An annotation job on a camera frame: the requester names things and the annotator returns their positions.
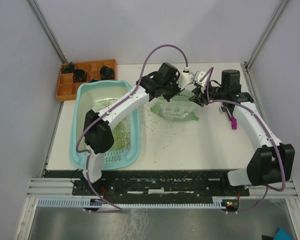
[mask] blue object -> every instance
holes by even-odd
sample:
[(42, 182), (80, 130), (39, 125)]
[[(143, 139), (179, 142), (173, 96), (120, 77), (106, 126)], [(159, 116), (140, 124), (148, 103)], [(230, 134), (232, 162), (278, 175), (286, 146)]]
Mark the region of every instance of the blue object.
[(292, 238), (285, 232), (285, 230), (280, 228), (273, 240), (292, 240)]
[[(115, 92), (115, 88), (124, 87), (126, 88), (126, 92), (121, 92), (121, 95), (112, 95)], [(90, 96), (97, 96), (93, 91), (99, 91), (102, 94), (105, 94), (106, 99), (109, 98), (121, 98), (124, 94), (126, 94), (131, 89), (130, 84), (127, 81), (116, 81), (116, 80), (103, 80), (92, 83), (84, 83), (80, 85), (77, 95), (76, 95), (76, 103), (72, 120), (72, 128), (71, 128), (71, 137), (70, 137), (70, 148), (69, 148), (69, 157), (71, 163), (78, 169), (86, 168), (87, 161), (87, 153), (82, 152), (78, 153), (76, 151), (77, 139), (82, 134), (84, 128), (84, 119), (88, 110), (91, 109), (91, 102), (86, 101), (87, 97), (83, 97), (86, 102), (80, 103), (83, 101), (83, 94), (90, 92)], [(82, 129), (78, 129), (77, 131), (77, 120), (82, 122)], [(130, 148), (116, 150), (116, 151), (108, 151), (104, 156), (104, 162), (102, 165), (102, 170), (112, 170), (123, 168), (133, 164), (140, 154), (140, 113), (137, 108), (130, 114)]]

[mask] white table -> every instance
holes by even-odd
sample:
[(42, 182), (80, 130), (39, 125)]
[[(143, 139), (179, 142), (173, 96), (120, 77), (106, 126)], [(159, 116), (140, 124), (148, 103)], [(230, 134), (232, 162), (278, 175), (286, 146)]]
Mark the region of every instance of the white table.
[[(173, 64), (183, 70), (184, 64)], [(221, 82), (221, 72), (239, 70), (242, 92), (248, 92), (238, 62), (190, 63), (190, 70), (207, 71), (214, 66), (212, 78)], [(117, 66), (118, 80), (132, 86), (139, 78), (141, 64)], [(144, 75), (157, 71), (160, 64), (147, 64)], [(246, 167), (254, 154), (243, 128), (231, 129), (220, 104), (199, 107), (194, 113), (199, 121), (171, 122), (152, 113), (153, 100), (140, 108), (141, 150), (138, 159), (120, 170), (217, 170)], [(47, 170), (75, 170), (69, 159), (69, 143), (76, 101), (65, 101), (56, 130)]]

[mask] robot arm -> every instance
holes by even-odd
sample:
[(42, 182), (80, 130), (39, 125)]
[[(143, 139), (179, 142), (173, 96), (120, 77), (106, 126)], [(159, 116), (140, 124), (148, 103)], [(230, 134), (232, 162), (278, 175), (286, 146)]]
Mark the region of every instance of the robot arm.
[[(237, 105), (224, 104), (229, 113), (243, 126), (255, 150), (247, 167), (229, 171), (227, 179), (230, 185), (259, 186), (281, 182), (281, 171), (274, 147), (267, 138), (265, 131), (253, 116), (260, 116), (253, 99), (249, 93), (241, 92), (239, 71), (223, 71), (220, 86), (210, 86), (210, 83), (206, 79), (203, 79), (204, 75), (205, 72), (192, 73), (188, 67), (185, 67), (183, 72), (179, 72), (177, 68), (165, 62), (158, 71), (143, 76), (139, 86), (134, 86), (131, 91), (113, 105), (97, 113), (93, 110), (88, 111), (85, 117), (84, 129), (99, 118), (99, 116), (106, 113), (106, 116), (91, 127), (85, 135), (84, 141), (87, 144), (87, 149), (91, 151), (91, 160), (88, 166), (91, 182), (93, 183), (100, 179), (104, 154), (114, 144), (112, 130), (123, 118), (136, 108), (159, 96), (163, 96), (169, 101), (190, 84), (194, 84), (196, 88), (193, 90), (194, 96), (189, 100), (202, 107), (210, 104), (206, 91), (206, 84), (209, 84), (209, 96), (212, 100), (236, 102), (254, 112), (254, 114), (251, 114)], [(114, 105), (123, 102), (127, 97), (128, 99), (124, 103), (118, 105), (112, 112), (107, 112)], [(291, 176), (295, 150), (290, 144), (283, 144), (265, 123), (264, 125), (279, 149), (284, 166), (285, 180), (287, 181)]]

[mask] teal bin rim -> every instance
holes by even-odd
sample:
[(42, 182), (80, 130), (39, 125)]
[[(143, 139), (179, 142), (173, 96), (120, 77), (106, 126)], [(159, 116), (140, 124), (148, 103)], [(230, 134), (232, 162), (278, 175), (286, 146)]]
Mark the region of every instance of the teal bin rim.
[[(108, 88), (108, 87), (126, 87), (127, 91), (131, 89), (131, 85), (125, 80), (103, 80), (103, 81), (96, 81), (91, 83), (84, 83), (81, 84), (78, 88), (77, 95), (76, 95), (76, 102), (74, 108), (74, 114), (72, 119), (72, 126), (71, 126), (71, 137), (70, 137), (70, 148), (69, 148), (69, 158), (73, 166), (77, 169), (84, 170), (86, 168), (86, 161), (87, 161), (87, 152), (77, 152), (76, 151), (76, 144), (77, 144), (77, 112), (78, 112), (78, 105), (80, 96), (85, 93), (86, 91), (90, 90), (94, 87), (98, 88)], [(123, 168), (133, 164), (140, 155), (140, 111), (139, 108), (134, 110), (130, 113), (130, 134), (131, 134), (131, 144), (130, 148), (118, 151), (110, 151), (107, 154), (111, 154), (116, 152), (120, 152), (120, 154), (124, 154), (124, 157), (128, 157), (129, 161), (119, 161), (115, 163), (103, 163), (102, 170), (112, 170)]]

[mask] orange tray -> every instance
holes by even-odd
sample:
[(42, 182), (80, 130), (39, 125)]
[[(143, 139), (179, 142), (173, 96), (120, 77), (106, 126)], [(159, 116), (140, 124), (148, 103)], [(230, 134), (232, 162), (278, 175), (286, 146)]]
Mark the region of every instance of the orange tray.
[(76, 100), (77, 91), (81, 84), (89, 83), (92, 79), (100, 80), (100, 69), (103, 66), (114, 69), (114, 80), (117, 80), (117, 62), (115, 59), (102, 61), (85, 61), (75, 62), (74, 69), (82, 69), (87, 73), (85, 82), (75, 82), (73, 80), (73, 72), (61, 73), (61, 69), (67, 64), (62, 64), (58, 79), (58, 87), (56, 89), (56, 98), (59, 101)]

